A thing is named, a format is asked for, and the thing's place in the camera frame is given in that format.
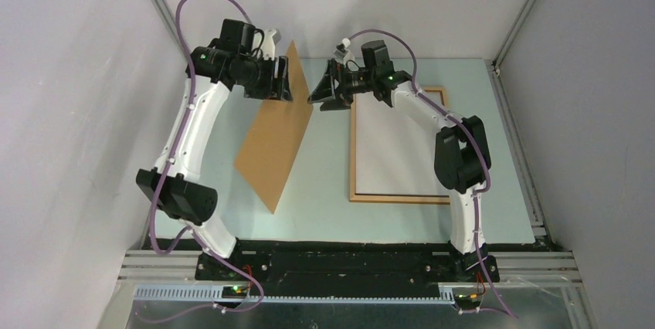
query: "cardboard board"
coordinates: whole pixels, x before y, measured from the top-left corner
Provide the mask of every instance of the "cardboard board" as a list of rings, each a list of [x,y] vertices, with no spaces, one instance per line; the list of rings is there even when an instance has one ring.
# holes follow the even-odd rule
[[[277,208],[314,109],[307,103],[309,88],[293,42],[287,57],[294,101],[264,100],[234,161],[271,213]]]

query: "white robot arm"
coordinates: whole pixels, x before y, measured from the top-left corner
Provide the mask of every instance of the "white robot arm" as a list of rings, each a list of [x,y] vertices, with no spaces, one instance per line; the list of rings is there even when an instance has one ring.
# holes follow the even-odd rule
[[[249,98],[291,101],[287,58],[275,57],[275,45],[279,40],[277,29],[261,30],[245,22],[226,19],[220,38],[192,53],[196,71],[193,105],[188,103],[192,88],[191,79],[187,78],[178,116],[164,150],[152,170],[141,169],[137,174],[137,184],[152,201],[169,163],[158,199],[159,209],[190,226],[192,232],[221,257],[232,253],[236,238],[214,212],[218,203],[216,190],[198,184],[202,157],[216,117],[234,85],[243,86],[244,95]],[[181,127],[185,114],[188,118]],[[175,155],[171,156],[178,130],[182,133]]]
[[[420,99],[418,93],[412,91],[410,83],[409,81],[404,82],[392,91],[391,101],[395,109],[411,117],[421,128],[432,134],[437,134],[445,127],[455,126],[455,123],[446,120],[424,100]],[[482,187],[482,184],[473,185],[467,188],[463,194],[457,190],[449,191],[452,219],[450,243],[462,254],[475,251],[475,244],[473,243],[473,230],[475,229],[473,192]],[[482,232],[479,233],[478,240],[480,245],[484,244]]]
[[[447,111],[445,107],[434,101],[425,101],[427,95],[422,93],[421,89],[412,88],[411,76],[404,71],[393,69],[393,62],[389,59],[383,41],[367,42],[361,47],[365,65],[357,70],[348,68],[348,63],[354,60],[352,52],[348,50],[349,45],[350,41],[344,39],[342,44],[337,46],[337,59],[328,60],[324,77],[310,95],[309,102],[322,103],[321,110],[343,110],[350,108],[356,93],[373,92],[378,100],[402,111],[420,127],[435,134],[436,177],[444,187],[450,189],[453,221],[450,244],[462,256],[465,268],[475,266],[477,258],[474,255],[476,247],[473,236],[477,226],[473,197],[477,197],[480,204],[477,190],[484,187],[485,177],[471,143],[454,122],[439,114],[431,104],[437,105],[441,111]],[[469,127],[476,143],[484,152],[487,168],[490,167],[482,121],[477,117],[460,121]],[[480,230],[477,232],[482,249],[484,236]]]

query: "white board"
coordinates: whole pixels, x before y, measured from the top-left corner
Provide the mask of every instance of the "white board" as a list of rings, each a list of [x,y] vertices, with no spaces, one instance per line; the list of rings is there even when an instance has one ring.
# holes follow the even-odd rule
[[[445,89],[426,92],[446,104]],[[357,95],[351,114],[351,202],[450,203],[434,174],[433,133],[372,93]]]

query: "purple cable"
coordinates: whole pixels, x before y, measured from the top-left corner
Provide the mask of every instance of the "purple cable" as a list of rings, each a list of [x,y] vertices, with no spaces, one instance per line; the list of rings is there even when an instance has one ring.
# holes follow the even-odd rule
[[[493,308],[493,307],[484,307],[484,308],[480,308],[479,310],[462,310],[459,306],[457,306],[457,304],[455,304],[454,308],[455,308],[455,310],[458,310],[458,311],[461,310],[462,314],[478,314],[480,312],[495,312],[497,314],[505,314],[505,315],[510,316],[507,312],[505,312],[503,310],[499,310],[497,308]]]
[[[487,267],[484,265],[484,262],[483,262],[483,259],[482,259],[482,253],[480,253],[480,242],[478,240],[478,235],[479,235],[479,232],[480,232],[480,205],[479,205],[479,202],[477,201],[477,195],[480,194],[480,193],[483,193],[483,192],[488,192],[489,189],[491,188],[491,176],[489,175],[489,168],[487,167],[487,162],[484,160],[484,156],[482,155],[482,150],[480,149],[480,146],[478,146],[477,142],[473,138],[473,135],[469,132],[469,130],[463,125],[463,123],[461,121],[457,120],[453,116],[450,116],[448,114],[448,111],[443,109],[439,104],[432,101],[432,99],[427,97],[427,95],[420,92],[421,91],[420,86],[416,82],[416,71],[418,69],[417,62],[416,62],[416,55],[414,54],[414,51],[412,51],[412,48],[409,47],[409,45],[405,41],[400,39],[400,37],[398,37],[397,35],[392,34],[390,32],[386,32],[386,31],[381,30],[381,29],[361,30],[359,32],[356,32],[355,34],[353,34],[352,36],[350,36],[348,38],[353,39],[353,38],[355,38],[357,36],[360,36],[362,34],[365,34],[365,33],[379,33],[379,34],[383,34],[385,36],[389,36],[389,37],[395,39],[396,41],[400,42],[400,44],[402,44],[407,49],[407,51],[409,52],[409,55],[412,57],[412,63],[414,65],[414,70],[412,71],[412,79],[411,79],[412,91],[414,93],[416,93],[416,96],[418,96],[421,100],[423,100],[423,102],[430,105],[434,110],[436,110],[439,114],[444,116],[447,120],[450,120],[451,122],[455,123],[464,132],[464,134],[467,136],[468,141],[471,143],[471,146],[473,147],[473,150],[475,151],[475,154],[477,156],[477,160],[480,161],[480,164],[482,166],[482,171],[484,172],[484,178],[486,180],[484,188],[482,188],[480,190],[473,191],[473,204],[474,204],[474,207],[475,207],[475,230],[474,230],[475,236],[474,236],[473,240],[475,242],[475,251],[476,251],[476,254],[477,254],[478,261],[480,262],[481,270],[484,273],[484,276],[487,278],[487,282],[489,283],[489,287],[494,292],[494,294],[496,295],[496,298],[501,302],[501,305],[505,309],[505,311],[498,310],[498,309],[493,309],[493,310],[498,310],[500,312],[503,312],[504,314],[507,314],[509,316],[512,316],[512,317],[518,319],[518,316],[515,315],[514,312],[512,312],[510,310],[510,308],[506,305],[506,303],[503,301],[502,296],[498,293],[494,283],[491,281],[489,272],[487,271]]]
[[[189,76],[191,76],[191,86],[188,94],[188,104],[191,105],[195,100],[195,67],[193,65],[193,60],[191,59],[191,50],[189,49],[188,44],[184,36],[182,35],[182,25],[180,23],[182,6],[187,1],[188,0],[181,0],[180,3],[178,3],[177,10],[175,10],[175,30],[177,31],[178,39],[182,44],[182,50],[184,51],[186,62],[188,64],[188,73]],[[232,3],[234,6],[236,6],[236,8],[241,12],[241,15],[243,15],[243,17],[246,19],[247,22],[252,23],[250,21],[250,17],[248,16],[248,14],[246,14],[246,10],[244,10],[239,3],[237,3],[235,0],[228,0],[228,1]],[[152,249],[158,254],[169,254],[178,245],[184,233],[189,231],[190,229],[190,227],[188,226],[182,229],[180,233],[175,237],[175,239],[173,239],[173,242],[171,243],[171,246],[168,247],[168,249],[162,250],[161,248],[159,248],[159,244],[157,244],[157,236],[155,235],[155,231],[154,231],[154,215],[157,213],[157,202],[159,201],[159,195],[161,194],[161,189],[164,187],[164,181],[166,180],[166,176],[168,175],[168,170],[171,169],[170,160],[175,159],[175,154],[177,154],[178,146],[180,145],[180,140],[182,139],[182,135],[184,134],[184,129],[186,128],[190,114],[191,111],[189,109],[185,109],[184,115],[182,116],[182,121],[180,122],[180,127],[178,128],[178,131],[175,134],[175,139],[171,144],[171,150],[168,152],[169,160],[166,161],[164,170],[161,172],[161,176],[159,177],[157,186],[154,188],[154,194],[152,195],[152,203],[148,215],[149,217],[148,227],[150,231],[149,232],[150,244],[152,245]]]
[[[491,288],[496,298],[498,298],[498,302],[500,302],[501,306],[505,309],[505,313],[515,319],[518,319],[518,316],[514,312],[512,312],[509,306],[501,298],[501,294],[498,293],[496,286],[494,285],[494,283],[491,282],[491,276],[489,276],[489,271],[487,271],[487,267],[482,262],[482,253],[480,252],[480,240],[478,240],[481,231],[480,230],[480,203],[477,201],[477,196],[475,195],[473,196],[473,209],[475,211],[475,230],[473,231],[475,235],[473,235],[473,242],[475,243],[475,253],[477,254],[477,259],[480,261],[480,267],[482,267],[481,268],[482,273],[484,273],[484,277],[487,279],[487,282],[489,283],[489,288]]]
[[[177,10],[175,11],[175,29],[176,29],[176,31],[178,33],[178,39],[179,39],[180,43],[182,44],[182,50],[184,51],[186,62],[188,64],[188,73],[189,73],[189,76],[190,76],[190,79],[191,79],[190,88],[189,88],[189,95],[188,95],[188,105],[191,105],[191,104],[193,104],[193,102],[195,100],[195,67],[193,65],[193,60],[191,59],[191,50],[189,49],[188,44],[187,44],[184,36],[182,35],[182,26],[181,26],[181,22],[180,22],[180,15],[182,13],[182,6],[187,1],[188,0],[181,0],[178,3]],[[250,17],[248,16],[248,14],[246,14],[246,10],[244,10],[243,7],[241,7],[241,5],[239,3],[237,3],[235,0],[227,0],[227,1],[229,1],[234,6],[236,6],[236,8],[241,12],[241,15],[243,15],[243,17],[246,19],[246,21],[248,23],[252,23],[252,21],[250,20]],[[190,230],[189,226],[182,229],[180,231],[180,233],[173,239],[173,241],[172,241],[171,245],[168,247],[168,249],[162,250],[159,247],[159,244],[157,243],[157,236],[156,236],[155,227],[154,227],[154,224],[155,224],[154,215],[157,212],[157,203],[158,203],[158,200],[159,200],[159,196],[161,194],[161,189],[164,187],[164,182],[165,182],[166,176],[168,175],[168,171],[171,169],[170,160],[175,159],[175,154],[176,154],[176,152],[178,150],[178,146],[180,144],[180,140],[182,139],[182,135],[184,134],[184,130],[185,130],[186,125],[188,123],[190,113],[191,113],[191,111],[189,109],[185,109],[184,115],[182,116],[182,121],[180,122],[180,127],[178,128],[178,131],[175,133],[175,139],[173,140],[173,142],[171,144],[171,150],[168,153],[168,159],[169,160],[166,161],[164,169],[161,172],[161,176],[159,178],[159,181],[157,182],[157,186],[154,189],[154,194],[152,195],[152,203],[151,203],[150,212],[149,212],[149,215],[148,215],[149,216],[148,227],[149,227],[149,231],[150,231],[149,233],[150,233],[150,242],[151,242],[151,245],[152,245],[152,249],[157,254],[169,254],[178,245],[178,243],[179,243],[180,239],[182,238],[182,236],[184,235],[184,233]],[[207,245],[199,237],[197,237],[196,235],[194,235],[193,237],[194,237],[195,241],[203,249],[207,249]],[[257,289],[260,290],[260,298],[257,300],[257,302],[255,302],[255,304],[253,306],[250,306],[250,307],[247,307],[247,308],[228,308],[228,307],[222,307],[222,306],[217,305],[217,307],[220,307],[222,310],[230,311],[230,312],[244,312],[244,311],[252,310],[253,308],[257,307],[262,302],[262,300],[264,298],[264,290],[263,290],[260,282],[257,281],[252,276],[246,274],[242,270],[238,269],[237,267],[234,267],[232,264],[230,264],[229,262],[224,260],[221,256],[214,253],[213,251],[209,250],[209,254],[212,257],[216,258],[223,265],[227,266],[231,270],[241,274],[242,276],[244,276],[248,280],[252,281],[253,284],[257,287]],[[136,313],[136,316],[138,316],[145,323],[160,324],[160,323],[164,323],[166,321],[174,320],[174,319],[176,319],[176,318],[178,318],[180,316],[183,316],[183,315],[185,315],[185,314],[187,314],[187,313],[189,313],[191,311],[198,310],[198,309],[204,308],[204,307],[214,307],[214,305],[215,304],[200,304],[198,306],[194,306],[194,307],[191,307],[191,308],[189,308],[187,310],[184,310],[184,311],[182,311],[180,313],[177,313],[177,314],[175,314],[175,315],[173,315],[171,317],[167,317],[165,319],[160,319],[160,320],[150,320],[150,319],[140,317],[138,315],[138,312]]]
[[[249,274],[245,273],[244,271],[242,271],[238,267],[232,265],[231,263],[227,262],[221,256],[216,254],[213,250],[207,249],[207,245],[205,244],[205,242],[203,242],[202,239],[200,239],[196,235],[194,235],[193,237],[194,237],[195,241],[198,242],[198,244],[200,245],[200,247],[203,250],[208,250],[207,253],[210,256],[216,258],[220,263],[222,263],[223,265],[225,265],[226,267],[228,267],[232,271],[234,271],[234,272],[238,273],[239,275],[244,276],[248,280],[252,281],[253,284],[255,285],[255,287],[257,287],[257,289],[260,291],[260,297],[257,298],[257,301],[255,301],[255,304],[253,306],[249,306],[249,307],[245,307],[245,308],[239,308],[239,307],[229,308],[229,307],[222,306],[222,305],[220,305],[218,303],[199,304],[197,306],[187,308],[186,310],[180,311],[180,312],[178,312],[178,313],[176,313],[176,314],[174,314],[172,316],[165,317],[163,319],[148,319],[146,317],[139,316],[139,313],[137,311],[137,312],[135,312],[135,315],[139,318],[139,320],[145,322],[146,324],[162,324],[162,323],[166,323],[166,322],[169,322],[169,321],[173,321],[173,320],[177,319],[178,317],[182,317],[182,316],[188,314],[189,312],[199,310],[201,308],[210,308],[210,307],[211,308],[219,308],[223,312],[246,312],[248,310],[252,310],[253,308],[259,306],[262,303],[262,301],[264,299],[264,289],[262,288],[262,285],[260,284],[260,282],[257,281],[257,279],[255,279],[254,277],[252,277]]]

